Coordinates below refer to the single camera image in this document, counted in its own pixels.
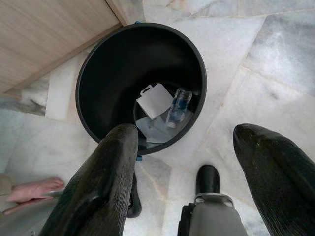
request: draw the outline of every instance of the marble floor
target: marble floor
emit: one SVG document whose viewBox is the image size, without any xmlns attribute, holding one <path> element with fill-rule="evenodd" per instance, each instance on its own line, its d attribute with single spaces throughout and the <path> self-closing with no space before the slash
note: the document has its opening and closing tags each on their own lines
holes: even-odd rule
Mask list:
<svg viewBox="0 0 315 236">
<path fill-rule="evenodd" d="M 192 129 L 136 163 L 143 211 L 126 220 L 124 235 L 177 235 L 182 206 L 193 201 L 203 164 L 218 168 L 222 192 L 233 198 L 248 234 L 269 235 L 234 154 L 232 132 L 240 123 L 264 126 L 315 161 L 315 0 L 120 2 L 132 19 L 185 34 L 201 53 L 208 80 Z M 15 183 L 54 175 L 68 182 L 95 149 L 74 97 L 91 48 L 25 88 L 22 101 L 0 100 L 0 172 Z"/>
</svg>

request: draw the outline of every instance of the black trash bin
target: black trash bin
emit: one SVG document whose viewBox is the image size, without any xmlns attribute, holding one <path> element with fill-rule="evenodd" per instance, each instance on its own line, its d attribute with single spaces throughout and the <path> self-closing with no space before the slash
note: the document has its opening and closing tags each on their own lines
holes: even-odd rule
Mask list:
<svg viewBox="0 0 315 236">
<path fill-rule="evenodd" d="M 172 145 L 192 127 L 206 96 L 206 70 L 193 43 L 171 27 L 139 23 L 110 34 L 90 52 L 78 77 L 76 105 L 84 128 L 99 142 L 116 125 L 135 124 L 145 116 L 136 102 L 140 91 L 157 83 L 173 96 L 179 87 L 190 89 L 194 115 L 164 144 L 147 143 L 139 132 L 138 155 Z"/>
</svg>

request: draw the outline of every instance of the trash bin rim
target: trash bin rim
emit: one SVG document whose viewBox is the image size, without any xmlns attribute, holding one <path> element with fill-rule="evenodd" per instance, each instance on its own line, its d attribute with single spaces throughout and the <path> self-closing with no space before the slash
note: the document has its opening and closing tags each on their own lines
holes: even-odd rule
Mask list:
<svg viewBox="0 0 315 236">
<path fill-rule="evenodd" d="M 114 30 L 113 32 L 111 32 L 110 34 L 108 34 L 107 36 L 105 36 L 103 39 L 101 39 L 95 46 L 94 48 L 90 51 L 90 53 L 88 54 L 88 56 L 86 57 L 86 59 L 84 60 L 79 75 L 78 75 L 78 79 L 77 79 L 77 84 L 76 84 L 76 89 L 75 89 L 75 102 L 76 102 L 76 108 L 77 108 L 77 112 L 79 115 L 79 119 L 83 125 L 83 127 L 85 128 L 85 130 L 87 131 L 87 133 L 97 142 L 99 143 L 101 141 L 101 139 L 99 139 L 88 127 L 88 125 L 86 124 L 84 117 L 82 115 L 81 112 L 81 107 L 80 107 L 80 98 L 79 98 L 79 87 L 80 87 L 80 83 L 81 83 L 81 77 L 83 75 L 83 72 L 85 70 L 86 65 L 88 64 L 90 58 L 93 56 L 94 52 L 108 39 L 110 39 L 111 37 L 115 36 L 116 34 L 119 34 L 125 30 L 129 30 L 129 29 L 133 29 L 133 28 L 140 28 L 140 27 L 154 27 L 154 28 L 159 28 L 159 29 L 163 29 L 163 30 L 167 30 L 170 31 L 172 33 L 174 33 L 175 35 L 179 36 L 182 40 L 184 40 L 189 47 L 193 50 L 197 60 L 198 60 L 198 64 L 200 66 L 200 71 L 201 71 L 201 95 L 200 95 L 200 100 L 199 103 L 197 105 L 197 108 L 192 116 L 192 118 L 190 119 L 190 121 L 187 123 L 187 125 L 171 140 L 167 141 L 166 143 L 160 144 L 156 147 L 150 148 L 150 149 L 146 149 L 146 150 L 139 150 L 138 151 L 138 155 L 147 155 L 147 154 L 151 154 L 160 150 L 163 150 L 169 146 L 171 146 L 172 144 L 176 143 L 178 140 L 180 140 L 194 125 L 194 123 L 196 122 L 197 118 L 200 115 L 200 112 L 202 110 L 203 104 L 205 102 L 205 98 L 206 98 L 206 91 L 207 91 L 207 75 L 206 75 L 206 68 L 204 65 L 204 62 L 202 60 L 202 57 L 198 51 L 198 49 L 196 48 L 196 46 L 190 41 L 190 39 L 188 39 L 184 34 L 182 34 L 181 32 L 179 32 L 178 30 L 166 26 L 166 25 L 162 25 L 162 24 L 158 24 L 158 23 L 137 23 L 137 24 L 132 24 L 132 25 L 128 25 L 125 27 L 121 27 L 117 30 Z"/>
</svg>

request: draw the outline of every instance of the wooden cabinet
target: wooden cabinet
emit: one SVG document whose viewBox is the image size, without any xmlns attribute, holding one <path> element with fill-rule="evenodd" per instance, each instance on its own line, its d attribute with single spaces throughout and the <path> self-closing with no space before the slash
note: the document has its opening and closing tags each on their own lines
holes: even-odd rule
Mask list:
<svg viewBox="0 0 315 236">
<path fill-rule="evenodd" d="M 24 87 L 121 26 L 104 0 L 1 0 L 0 93 Z"/>
</svg>

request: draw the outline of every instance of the plastic bottle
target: plastic bottle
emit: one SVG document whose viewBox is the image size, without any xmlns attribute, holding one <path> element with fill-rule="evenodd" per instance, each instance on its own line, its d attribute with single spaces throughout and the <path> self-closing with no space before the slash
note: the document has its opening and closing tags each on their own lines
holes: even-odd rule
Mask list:
<svg viewBox="0 0 315 236">
<path fill-rule="evenodd" d="M 166 125 L 168 127 L 175 129 L 177 124 L 183 121 L 191 97 L 191 91 L 184 90 L 183 88 L 177 89 L 173 104 L 166 118 Z"/>
</svg>

